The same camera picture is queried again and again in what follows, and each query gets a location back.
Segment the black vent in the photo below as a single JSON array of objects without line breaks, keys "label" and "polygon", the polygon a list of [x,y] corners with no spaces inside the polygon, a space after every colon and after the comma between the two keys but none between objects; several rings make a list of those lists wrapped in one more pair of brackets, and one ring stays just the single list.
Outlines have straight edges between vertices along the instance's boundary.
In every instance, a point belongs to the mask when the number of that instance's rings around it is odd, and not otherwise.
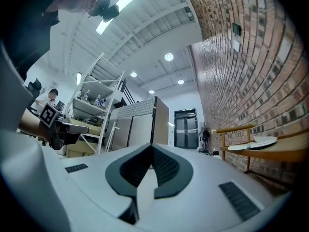
[{"label": "black vent", "polygon": [[243,221],[260,212],[259,208],[233,182],[221,184],[219,187]]},{"label": "black vent", "polygon": [[147,173],[152,161],[152,149],[144,150],[135,155],[120,167],[120,174],[131,185],[138,187]]},{"label": "black vent", "polygon": [[82,164],[78,164],[78,165],[75,165],[75,166],[67,167],[67,168],[65,168],[65,169],[66,169],[66,171],[67,171],[68,173],[72,173],[72,172],[76,172],[76,171],[85,169],[85,168],[87,168],[87,167],[88,167],[88,166],[87,166],[86,164],[82,163]]},{"label": "black vent", "polygon": [[179,171],[179,163],[157,149],[153,149],[153,162],[158,186],[175,177]]}]

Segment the glass door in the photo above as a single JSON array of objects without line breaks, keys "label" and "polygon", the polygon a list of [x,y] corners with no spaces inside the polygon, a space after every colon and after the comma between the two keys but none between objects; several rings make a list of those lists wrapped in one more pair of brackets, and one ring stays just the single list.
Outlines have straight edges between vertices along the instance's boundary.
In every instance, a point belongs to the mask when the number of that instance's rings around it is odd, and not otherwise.
[{"label": "glass door", "polygon": [[195,109],[175,111],[174,146],[196,149],[198,147],[197,114]]}]

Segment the white shirt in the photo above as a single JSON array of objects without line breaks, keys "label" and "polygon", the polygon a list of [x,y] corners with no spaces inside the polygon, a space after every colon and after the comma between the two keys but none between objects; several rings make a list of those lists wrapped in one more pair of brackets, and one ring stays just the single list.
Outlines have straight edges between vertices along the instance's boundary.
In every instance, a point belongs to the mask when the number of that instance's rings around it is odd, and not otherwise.
[{"label": "white shirt", "polygon": [[34,108],[36,111],[32,111],[34,114],[39,115],[45,106],[46,103],[48,103],[50,100],[48,98],[48,93],[43,93],[42,95],[39,95],[36,99],[36,101],[41,101],[44,105],[37,105],[35,102],[31,105],[32,108]]}]

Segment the white shelf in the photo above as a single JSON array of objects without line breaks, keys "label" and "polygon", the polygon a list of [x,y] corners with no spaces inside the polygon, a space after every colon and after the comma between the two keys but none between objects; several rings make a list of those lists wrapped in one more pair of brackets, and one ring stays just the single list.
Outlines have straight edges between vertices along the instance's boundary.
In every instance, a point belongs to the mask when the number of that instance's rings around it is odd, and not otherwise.
[{"label": "white shelf", "polygon": [[114,88],[113,86],[116,84],[116,87],[120,87],[121,80],[124,76],[124,71],[121,71],[115,67],[105,57],[103,57],[103,55],[104,53],[101,53],[82,76],[81,82],[76,88],[75,94],[81,90],[82,95],[84,95],[89,89],[90,93],[88,99],[90,101],[94,101],[98,95],[100,95],[101,98],[110,96],[111,102],[108,103],[106,110],[93,106],[85,101],[82,101],[81,99],[75,98],[74,94],[64,111],[64,114],[68,114],[72,105],[75,117],[79,117],[81,119],[104,117],[100,136],[88,133],[82,134],[82,136],[85,135],[98,138],[98,153],[101,152],[102,140],[107,126],[108,120],[106,119],[106,115],[108,115],[111,111],[114,98],[117,98],[115,97],[117,88]]},{"label": "white shelf", "polygon": [[106,113],[105,110],[98,108],[94,105],[91,105],[78,98],[73,99],[73,110],[74,110],[74,115],[80,118],[97,117],[97,116],[101,116],[104,113]]},{"label": "white shelf", "polygon": [[97,80],[92,76],[87,76],[85,78],[85,83],[84,82],[82,83],[82,95],[84,95],[89,89],[90,90],[89,99],[95,100],[96,97],[98,97],[98,95],[100,95],[101,98],[105,98],[113,93],[114,88],[111,88],[107,85],[110,85],[112,82],[114,82],[114,80],[111,80],[110,82],[105,82],[105,84],[92,81]]}]

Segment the brick wall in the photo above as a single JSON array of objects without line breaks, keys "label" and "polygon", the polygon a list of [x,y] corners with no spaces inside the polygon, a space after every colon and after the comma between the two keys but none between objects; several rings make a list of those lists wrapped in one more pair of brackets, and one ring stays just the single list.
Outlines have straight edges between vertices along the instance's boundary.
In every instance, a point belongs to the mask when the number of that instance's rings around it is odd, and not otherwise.
[{"label": "brick wall", "polygon": [[[252,136],[283,136],[309,127],[307,55],[292,21],[277,0],[191,0],[204,41],[192,46],[204,117],[211,128],[248,123]],[[241,26],[235,36],[232,23]],[[240,42],[239,53],[233,40]],[[230,133],[228,145],[246,141]],[[211,148],[219,149],[221,136]],[[244,170],[247,159],[227,154]],[[298,164],[253,159],[251,168],[293,182]]]}]

